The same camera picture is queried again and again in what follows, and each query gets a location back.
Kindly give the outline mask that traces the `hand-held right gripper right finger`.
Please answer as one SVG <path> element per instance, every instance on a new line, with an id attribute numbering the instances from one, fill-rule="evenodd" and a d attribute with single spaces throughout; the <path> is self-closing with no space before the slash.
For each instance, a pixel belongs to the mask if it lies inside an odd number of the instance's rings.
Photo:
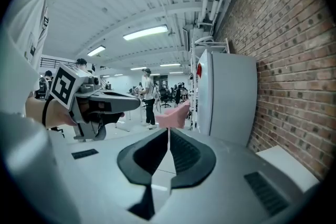
<path id="1" fill-rule="evenodd" d="M 176 175 L 156 223 L 287 223 L 304 199 L 283 172 L 247 148 L 172 129 Z"/>

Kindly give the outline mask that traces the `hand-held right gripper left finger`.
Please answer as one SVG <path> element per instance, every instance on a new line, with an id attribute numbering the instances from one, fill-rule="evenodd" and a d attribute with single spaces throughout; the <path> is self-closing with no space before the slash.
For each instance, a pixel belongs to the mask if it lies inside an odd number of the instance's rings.
<path id="1" fill-rule="evenodd" d="M 97 142 L 68 144 L 88 182 L 119 207 L 155 223 L 154 174 L 168 150 L 168 132 L 156 129 Z"/>

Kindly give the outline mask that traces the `person's left hand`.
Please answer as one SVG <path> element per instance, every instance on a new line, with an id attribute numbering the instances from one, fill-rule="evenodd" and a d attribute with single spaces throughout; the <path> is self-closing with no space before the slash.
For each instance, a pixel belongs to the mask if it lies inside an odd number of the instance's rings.
<path id="1" fill-rule="evenodd" d="M 111 103 L 88 101 L 79 104 L 82 118 L 86 122 L 102 124 L 117 123 L 119 118 L 124 117 L 124 112 L 111 113 Z"/>

